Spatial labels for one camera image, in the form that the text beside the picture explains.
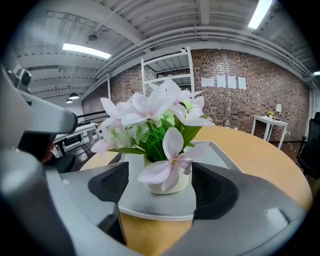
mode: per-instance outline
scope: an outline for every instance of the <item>brick wall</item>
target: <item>brick wall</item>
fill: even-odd
[[[200,79],[216,75],[246,79],[246,90],[238,89],[238,78],[237,89],[229,89],[228,82],[227,88],[217,88],[216,78],[215,87],[204,88],[209,103],[206,101],[203,111],[214,121],[216,119],[209,104],[221,125],[238,127],[240,131],[249,133],[254,115],[263,116],[269,110],[275,112],[276,105],[281,104],[279,118],[289,123],[290,140],[301,140],[309,115],[309,88],[299,78],[268,60],[247,53],[216,49],[193,50],[191,53]],[[145,76],[151,78],[154,73],[145,70]],[[141,66],[136,65],[118,74],[111,79],[110,84],[111,99],[115,104],[127,100],[133,94],[132,91],[142,93]],[[203,89],[196,74],[194,84],[196,91]],[[106,97],[107,91],[107,85],[103,84],[90,93],[82,101],[83,113],[100,111],[102,106],[99,98]],[[265,126],[257,121],[255,135],[263,138]],[[274,127],[270,140],[279,141],[280,137],[281,129]]]

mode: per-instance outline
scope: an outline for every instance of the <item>white metal shelf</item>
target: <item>white metal shelf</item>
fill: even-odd
[[[186,70],[189,69],[187,74],[178,74],[172,76],[159,77],[156,79],[145,80],[145,66],[152,69],[156,74],[165,73],[176,70]],[[190,47],[186,47],[186,52],[174,53],[159,58],[155,58],[149,61],[144,62],[144,59],[141,59],[141,74],[142,74],[142,91],[143,94],[146,94],[146,87],[148,84],[152,83],[155,85],[160,85],[165,80],[173,80],[179,86],[191,86],[191,92],[195,92],[195,81],[194,81],[194,70],[191,57]]]

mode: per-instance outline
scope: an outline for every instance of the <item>white vase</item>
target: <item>white vase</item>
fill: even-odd
[[[151,164],[149,159],[147,158],[147,155],[143,156],[144,160],[144,167],[147,167],[148,165]],[[159,184],[145,184],[145,186],[148,188],[148,190],[154,194],[159,194],[159,195],[168,195],[168,194],[173,194],[177,193],[181,190],[183,190],[189,183],[189,175],[185,175],[178,171],[179,174],[179,180],[178,183],[170,190],[163,192],[161,189],[162,183]]]

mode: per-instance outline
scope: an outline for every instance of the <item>paper on wall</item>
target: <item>paper on wall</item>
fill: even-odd
[[[216,83],[218,88],[226,88],[226,76],[225,75],[217,75],[216,76]]]
[[[238,76],[238,82],[239,82],[239,89],[246,90],[247,84],[246,84],[246,78],[245,77],[239,77]]]
[[[236,77],[228,75],[228,88],[229,89],[236,89]]]
[[[201,78],[201,85],[202,87],[214,87],[215,80],[213,77],[211,78]]]

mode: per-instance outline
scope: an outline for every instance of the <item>table lamp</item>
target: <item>table lamp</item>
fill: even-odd
[[[276,105],[275,111],[278,112],[278,118],[279,118],[279,112],[281,112],[281,104]]]

